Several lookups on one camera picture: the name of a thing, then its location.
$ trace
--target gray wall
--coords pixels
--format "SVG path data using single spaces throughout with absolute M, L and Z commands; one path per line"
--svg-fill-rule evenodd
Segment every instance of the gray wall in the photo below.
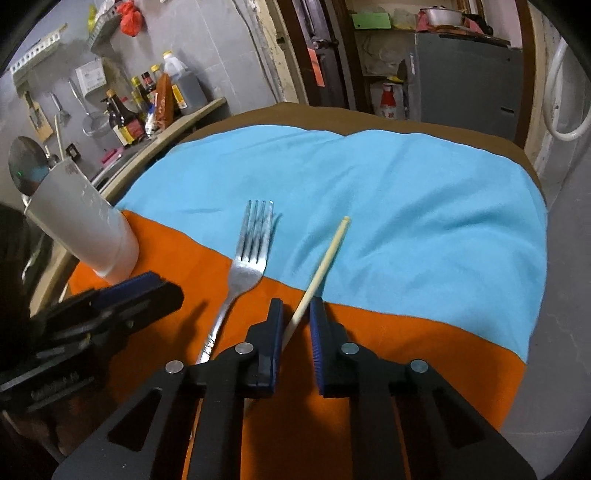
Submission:
M 249 21 L 243 0 L 237 0 Z M 137 0 L 145 29 L 131 38 L 117 32 L 113 49 L 131 76 L 173 50 L 197 73 L 209 98 L 226 97 L 232 115 L 275 103 L 246 25 L 232 0 Z
M 101 139 L 91 139 L 82 133 L 84 113 L 67 84 L 69 77 L 75 78 L 75 68 L 96 58 L 85 44 L 90 3 L 90 0 L 61 0 L 35 26 L 15 56 L 18 58 L 41 37 L 68 23 L 68 29 L 63 33 L 63 45 L 34 68 L 28 81 L 33 98 L 40 103 L 48 118 L 53 118 L 56 113 L 49 96 L 52 91 L 72 115 L 63 131 L 64 142 L 66 145 L 73 142 L 80 150 L 84 160 L 80 166 L 88 176 L 98 170 L 104 152 L 118 146 L 112 133 Z M 197 73 L 209 99 L 224 96 L 228 100 L 228 106 L 217 112 L 218 118 L 275 103 L 255 44 L 232 0 L 168 0 L 164 4 L 157 0 L 136 0 L 135 3 L 144 14 L 144 30 L 135 38 L 117 31 L 111 45 L 101 51 L 127 78 L 149 70 L 154 63 L 161 63 L 163 52 L 174 50 Z M 244 1 L 238 0 L 238 5 L 244 18 L 251 22 Z M 87 97 L 89 108 L 104 108 L 100 100 L 104 98 L 105 90 Z M 0 157 L 0 202 L 22 209 L 7 164 L 10 144 L 19 135 L 36 139 L 28 122 L 28 109 L 17 97 L 10 73 L 6 73 L 0 78 L 0 151 L 3 152 Z M 55 135 L 47 145 L 57 152 Z
M 72 96 L 67 84 L 69 77 L 75 79 L 74 70 L 96 58 L 86 48 L 88 37 L 87 19 L 90 0 L 62 0 L 43 18 L 23 42 L 15 59 L 22 56 L 40 38 L 68 23 L 67 30 L 62 34 L 62 45 L 59 49 L 38 64 L 28 75 L 31 96 L 39 102 L 48 120 L 53 123 L 56 108 L 49 96 L 53 92 L 60 99 L 64 109 L 72 115 L 72 120 L 62 129 L 64 147 L 70 143 L 76 145 L 82 155 L 80 163 L 82 171 L 93 175 L 99 168 L 99 160 L 105 150 L 117 146 L 115 134 L 101 139 L 91 139 L 82 133 L 84 113 L 80 104 Z M 99 96 L 89 98 L 89 108 L 99 109 Z M 0 78 L 0 202 L 22 209 L 20 194 L 16 190 L 8 172 L 8 150 L 14 138 L 25 135 L 37 140 L 37 135 L 28 120 L 28 109 L 25 102 L 17 96 L 10 72 Z M 57 140 L 53 135 L 47 145 L 53 153 L 57 153 Z

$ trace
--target spoon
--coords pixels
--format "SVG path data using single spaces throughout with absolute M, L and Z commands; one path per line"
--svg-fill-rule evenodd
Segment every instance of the spoon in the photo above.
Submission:
M 30 197 L 49 173 L 49 165 L 37 142 L 17 137 L 8 152 L 8 170 L 18 191 Z

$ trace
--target door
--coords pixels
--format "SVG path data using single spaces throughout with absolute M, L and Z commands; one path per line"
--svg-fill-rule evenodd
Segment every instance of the door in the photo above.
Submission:
M 321 106 L 348 108 L 342 67 L 330 21 L 321 0 L 293 0 L 295 13 L 304 35 L 306 47 L 311 50 Z M 314 53 L 317 67 L 314 68 Z

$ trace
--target red plastic bag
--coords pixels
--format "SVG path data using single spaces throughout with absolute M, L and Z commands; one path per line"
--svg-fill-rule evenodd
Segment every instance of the red plastic bag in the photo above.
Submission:
M 121 31 L 125 35 L 135 37 L 140 32 L 140 30 L 142 30 L 142 26 L 144 25 L 144 17 L 135 6 L 134 0 L 128 0 L 127 2 L 120 4 L 117 7 L 117 13 L 122 15 Z

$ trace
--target fork tines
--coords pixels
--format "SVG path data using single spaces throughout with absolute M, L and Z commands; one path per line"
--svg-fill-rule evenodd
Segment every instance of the fork tines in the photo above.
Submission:
M 236 247 L 236 258 L 245 262 L 266 262 L 271 239 L 271 222 L 273 219 L 273 202 L 270 200 L 252 200 L 246 205 L 242 219 L 242 230 Z

